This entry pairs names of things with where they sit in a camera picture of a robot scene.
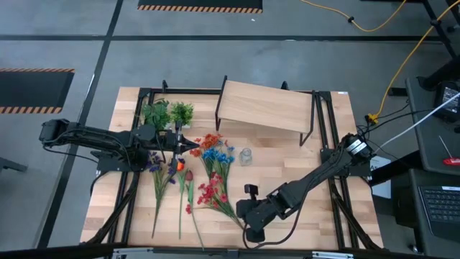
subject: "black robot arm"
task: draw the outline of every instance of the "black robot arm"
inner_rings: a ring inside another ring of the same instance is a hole
[[[266,199],[256,200],[256,186],[245,186],[252,194],[251,199],[236,203],[236,214],[249,225],[246,238],[252,242],[265,240],[264,227],[276,216],[286,219],[300,210],[307,193],[318,184],[332,176],[347,174],[347,168],[368,162],[372,158],[372,149],[357,135],[345,136],[331,157],[304,178],[284,183],[269,193]]]
[[[177,154],[198,147],[198,144],[184,138],[181,129],[181,123],[177,122],[175,132],[170,129],[157,131],[150,124],[132,131],[111,132],[66,119],[53,119],[42,125],[39,140],[44,147],[74,144],[96,149],[91,154],[99,159],[100,171],[143,171],[148,150],[173,152],[174,166]]]

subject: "wooden shelf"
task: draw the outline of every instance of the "wooden shelf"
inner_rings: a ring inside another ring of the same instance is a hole
[[[227,81],[218,117],[307,133],[310,131],[311,99],[310,94]]]

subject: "green plant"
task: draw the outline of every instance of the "green plant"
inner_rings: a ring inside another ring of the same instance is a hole
[[[189,125],[193,117],[193,105],[178,102],[171,104],[171,122],[182,121],[182,125]]]
[[[153,124],[157,130],[164,130],[166,124],[170,121],[170,116],[167,113],[169,101],[163,98],[156,100],[152,105],[145,104],[142,107],[142,114],[145,117],[146,124]]]

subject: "black mat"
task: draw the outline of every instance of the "black mat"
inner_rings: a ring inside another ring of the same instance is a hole
[[[139,0],[138,10],[262,13],[262,0]]]
[[[0,68],[0,114],[60,113],[74,69]]]

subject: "concrete floor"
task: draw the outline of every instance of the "concrete floor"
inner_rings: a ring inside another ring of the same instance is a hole
[[[105,35],[115,4],[109,0],[0,3],[0,22],[8,24],[0,27],[0,67],[76,70],[61,114],[0,115],[0,156],[29,166],[26,173],[3,171],[0,175],[0,250],[36,245],[63,161],[63,156],[42,150],[37,140],[40,124],[53,118],[78,119],[103,44],[100,40],[10,41],[1,36]],[[443,1],[432,4],[437,14],[446,8]],[[328,5],[355,16],[358,23],[370,28],[384,21],[398,4],[330,0]],[[259,15],[141,12],[136,6],[136,0],[124,0],[115,35],[365,35],[343,17],[298,0],[264,0],[264,13]],[[453,24],[450,15],[444,24]],[[373,35],[422,35],[428,27],[423,6],[407,4],[394,21]],[[454,42],[457,37],[457,33],[452,35]],[[108,128],[120,86],[160,87],[165,79],[172,88],[219,88],[224,75],[271,87],[280,87],[287,81],[292,90],[348,91],[356,123],[362,124],[365,114],[378,109],[386,86],[414,45],[415,42],[354,41],[113,41],[86,124]],[[411,58],[395,85],[403,87],[405,78],[428,75],[448,60],[443,45],[426,43]],[[404,105],[405,98],[389,98],[384,113]],[[371,139],[382,143],[411,123],[409,117],[397,120],[391,127],[373,132]],[[399,157],[416,148],[415,135],[411,133],[385,150]],[[89,155],[84,149],[78,154]],[[95,168],[86,160],[75,161],[50,246],[78,244]],[[410,252],[410,231],[384,214],[379,215],[379,223],[386,248]]]

